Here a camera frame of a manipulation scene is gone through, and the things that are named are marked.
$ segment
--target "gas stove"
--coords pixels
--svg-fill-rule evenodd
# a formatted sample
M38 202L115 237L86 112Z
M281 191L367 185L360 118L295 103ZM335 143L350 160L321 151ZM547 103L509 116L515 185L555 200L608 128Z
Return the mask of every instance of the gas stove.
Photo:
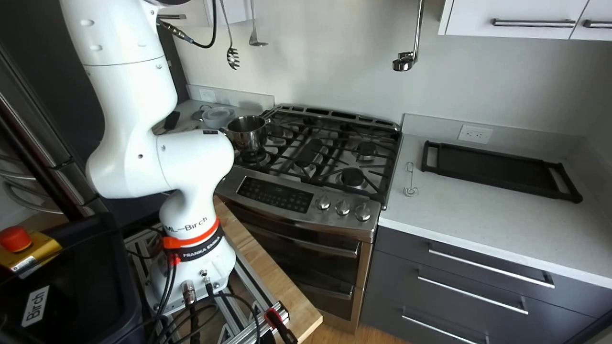
M262 151L237 151L224 198L329 231L373 237L400 145L392 122L316 107L262 114Z

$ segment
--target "stove knob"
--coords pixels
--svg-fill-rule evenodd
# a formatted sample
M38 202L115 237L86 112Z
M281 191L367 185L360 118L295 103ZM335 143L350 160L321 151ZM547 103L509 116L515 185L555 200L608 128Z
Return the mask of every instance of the stove knob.
M321 208L321 210L327 210L327 208L329 208L329 198L321 196L321 198L319 198L319 208Z
M339 212L341 216L348 216L348 212L350 212L350 202L348 202L348 200L341 200L341 202L337 204L337 212Z
M358 208L356 208L356 218L360 221L367 221L371 218L371 208L367 202L362 202Z

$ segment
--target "oven door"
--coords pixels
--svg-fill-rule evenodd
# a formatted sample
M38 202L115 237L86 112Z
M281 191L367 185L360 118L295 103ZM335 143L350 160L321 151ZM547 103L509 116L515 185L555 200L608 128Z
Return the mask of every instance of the oven door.
M325 233L325 229L302 229L297 223L232 200L226 200L226 204L312 304L339 317L352 317L356 286L360 284L358 239Z

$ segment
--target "robotic arm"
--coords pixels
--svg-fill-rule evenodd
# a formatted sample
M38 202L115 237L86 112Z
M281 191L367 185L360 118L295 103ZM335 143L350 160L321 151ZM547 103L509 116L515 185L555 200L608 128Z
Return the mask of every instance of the robotic arm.
M176 107L176 89L157 38L157 13L172 0L61 0L75 49L105 116L101 143L88 158L88 177L100 195L132 198L174 189L161 206L165 248L176 260L176 279L165 313L182 307L182 290L224 288L235 254L216 231L216 183L233 162L224 133L151 128ZM161 298L166 263L153 263L153 296Z

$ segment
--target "wooden floor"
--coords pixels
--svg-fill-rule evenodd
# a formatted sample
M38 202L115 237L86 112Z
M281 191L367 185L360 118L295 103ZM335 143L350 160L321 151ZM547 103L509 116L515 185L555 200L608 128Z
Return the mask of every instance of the wooden floor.
M350 334L333 326L327 326L325 323L306 340L306 344L406 344L406 340L400 340L396 336L390 336L383 330L377 330L373 326L360 325L358 332Z

